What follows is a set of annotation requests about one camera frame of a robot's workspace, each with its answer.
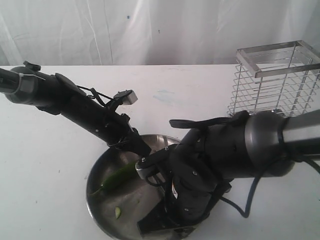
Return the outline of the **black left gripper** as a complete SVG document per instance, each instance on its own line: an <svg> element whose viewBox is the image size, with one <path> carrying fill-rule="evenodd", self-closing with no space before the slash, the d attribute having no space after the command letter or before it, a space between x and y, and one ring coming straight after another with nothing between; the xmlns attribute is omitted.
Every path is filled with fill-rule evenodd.
<svg viewBox="0 0 320 240"><path fill-rule="evenodd" d="M74 94L61 108L60 114L107 143L141 157L150 155L152 149L129 124L130 117L110 110L99 92Z"/></svg>

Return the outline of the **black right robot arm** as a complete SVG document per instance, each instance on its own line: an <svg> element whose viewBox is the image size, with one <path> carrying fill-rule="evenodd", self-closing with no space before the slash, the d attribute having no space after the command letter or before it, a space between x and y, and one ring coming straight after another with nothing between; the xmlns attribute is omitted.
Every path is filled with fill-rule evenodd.
<svg viewBox="0 0 320 240"><path fill-rule="evenodd" d="M155 184L163 188L163 198L137 223L143 236L170 231L177 240L185 238L219 201L230 202L225 193L234 179L253 178L245 208L236 206L247 218L261 178L282 177L301 162L320 168L318 110L298 116L243 110L202 121L172 119L170 125L188 132L136 163L143 180L163 177Z"/></svg>

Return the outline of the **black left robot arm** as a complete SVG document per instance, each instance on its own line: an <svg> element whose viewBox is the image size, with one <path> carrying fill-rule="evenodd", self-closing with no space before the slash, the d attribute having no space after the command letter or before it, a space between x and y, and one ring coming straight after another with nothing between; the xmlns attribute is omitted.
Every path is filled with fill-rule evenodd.
<svg viewBox="0 0 320 240"><path fill-rule="evenodd" d="M108 97L76 85L66 76L41 72L41 66L24 61L22 66L0 70L0 92L14 104L34 106L48 114L61 115L103 140L110 148L146 157L151 148L144 142L130 117L116 112L118 106L132 105L132 89Z"/></svg>

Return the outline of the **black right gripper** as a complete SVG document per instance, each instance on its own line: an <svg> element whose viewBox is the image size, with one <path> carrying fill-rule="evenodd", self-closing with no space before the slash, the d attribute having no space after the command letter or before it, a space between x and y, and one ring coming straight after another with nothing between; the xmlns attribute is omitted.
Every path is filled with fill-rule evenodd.
<svg viewBox="0 0 320 240"><path fill-rule="evenodd" d="M170 162L169 169L165 199L137 222L143 237L202 222L230 190L229 181L205 162Z"/></svg>

